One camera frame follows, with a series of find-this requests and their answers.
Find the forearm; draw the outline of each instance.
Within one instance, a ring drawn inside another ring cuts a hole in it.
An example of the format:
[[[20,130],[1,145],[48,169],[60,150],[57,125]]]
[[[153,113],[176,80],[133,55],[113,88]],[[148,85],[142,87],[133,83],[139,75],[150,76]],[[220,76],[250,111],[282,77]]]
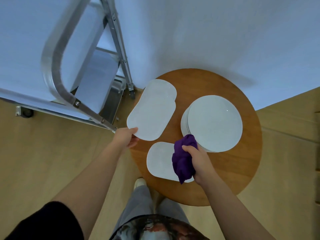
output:
[[[207,176],[202,188],[226,240],[274,240],[215,171]]]
[[[64,203],[88,239],[98,218],[123,148],[110,143],[52,200]]]

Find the gray pants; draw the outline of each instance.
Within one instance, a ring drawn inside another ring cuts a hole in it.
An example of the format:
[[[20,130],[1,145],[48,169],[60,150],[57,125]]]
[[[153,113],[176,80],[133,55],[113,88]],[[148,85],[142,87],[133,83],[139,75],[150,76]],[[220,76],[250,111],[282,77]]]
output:
[[[150,214],[160,214],[190,224],[181,206],[177,202],[167,198],[161,202],[154,212],[149,188],[146,185],[143,185],[135,188],[135,190],[132,192],[131,197],[122,214],[120,215],[113,232],[136,216]]]

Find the black sleeve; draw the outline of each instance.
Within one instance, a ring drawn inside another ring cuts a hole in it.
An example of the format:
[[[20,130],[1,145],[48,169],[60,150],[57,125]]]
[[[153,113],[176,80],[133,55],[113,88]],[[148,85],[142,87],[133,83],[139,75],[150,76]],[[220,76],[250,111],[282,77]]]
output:
[[[81,227],[72,211],[61,202],[49,202],[21,221],[7,236],[11,239],[83,240]]]

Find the person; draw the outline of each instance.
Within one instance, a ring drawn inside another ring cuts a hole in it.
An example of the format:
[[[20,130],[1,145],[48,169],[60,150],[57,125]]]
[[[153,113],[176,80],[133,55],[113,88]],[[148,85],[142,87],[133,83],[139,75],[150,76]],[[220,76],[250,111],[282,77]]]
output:
[[[88,239],[98,218],[119,157],[135,146],[138,128],[116,130],[112,142],[51,202],[22,220],[6,239]],[[213,168],[207,153],[198,147],[183,146],[192,156],[199,184],[227,240],[274,239],[231,192]],[[190,226],[177,202],[164,199],[155,214],[144,179],[134,191],[110,239],[207,239]]]

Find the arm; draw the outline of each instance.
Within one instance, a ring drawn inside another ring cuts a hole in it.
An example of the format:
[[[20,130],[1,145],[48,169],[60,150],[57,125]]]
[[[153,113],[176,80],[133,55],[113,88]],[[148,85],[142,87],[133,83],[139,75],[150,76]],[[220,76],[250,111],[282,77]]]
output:
[[[207,153],[200,146],[198,148],[199,150],[193,146],[182,146],[182,149],[192,156],[196,171],[194,180],[208,197],[224,237],[227,240],[274,240],[219,177]]]
[[[88,239],[106,198],[118,159],[125,148],[137,144],[138,128],[117,129],[112,142],[52,200],[65,204]]]

